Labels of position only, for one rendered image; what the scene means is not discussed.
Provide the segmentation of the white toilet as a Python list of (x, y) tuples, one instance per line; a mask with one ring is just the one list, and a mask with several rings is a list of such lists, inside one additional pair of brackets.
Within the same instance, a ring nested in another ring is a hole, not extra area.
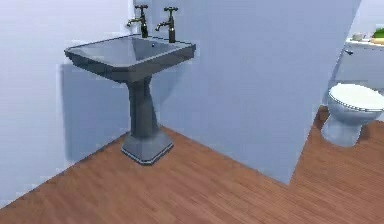
[(384, 116), (384, 44), (348, 38), (322, 103), (329, 111), (322, 136), (338, 146), (354, 146), (362, 127)]

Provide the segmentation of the grey pedestal sink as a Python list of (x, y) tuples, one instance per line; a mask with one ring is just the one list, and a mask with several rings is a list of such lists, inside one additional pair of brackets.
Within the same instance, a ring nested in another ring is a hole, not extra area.
[(157, 120), (152, 76), (192, 59), (195, 50), (193, 43), (133, 34), (68, 47), (64, 53), (74, 66), (127, 86), (131, 129), (121, 151), (141, 165), (152, 165), (173, 147)]

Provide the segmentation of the dark brass tap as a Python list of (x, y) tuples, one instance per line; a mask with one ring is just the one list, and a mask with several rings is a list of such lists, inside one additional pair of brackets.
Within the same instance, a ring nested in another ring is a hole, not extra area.
[(140, 10), (140, 16), (138, 18), (129, 19), (126, 26), (131, 27), (132, 23), (139, 22), (142, 38), (148, 38), (147, 21), (146, 21), (146, 16), (144, 12), (145, 9), (148, 9), (148, 5), (142, 4), (142, 5), (135, 5), (134, 7), (135, 9)]
[(169, 13), (169, 17), (167, 21), (158, 23), (156, 25), (155, 30), (159, 31), (161, 27), (167, 26), (168, 27), (168, 40), (170, 43), (175, 43), (176, 42), (176, 34), (175, 34), (175, 21), (173, 17), (173, 12), (177, 11), (177, 7), (165, 7), (164, 11)]

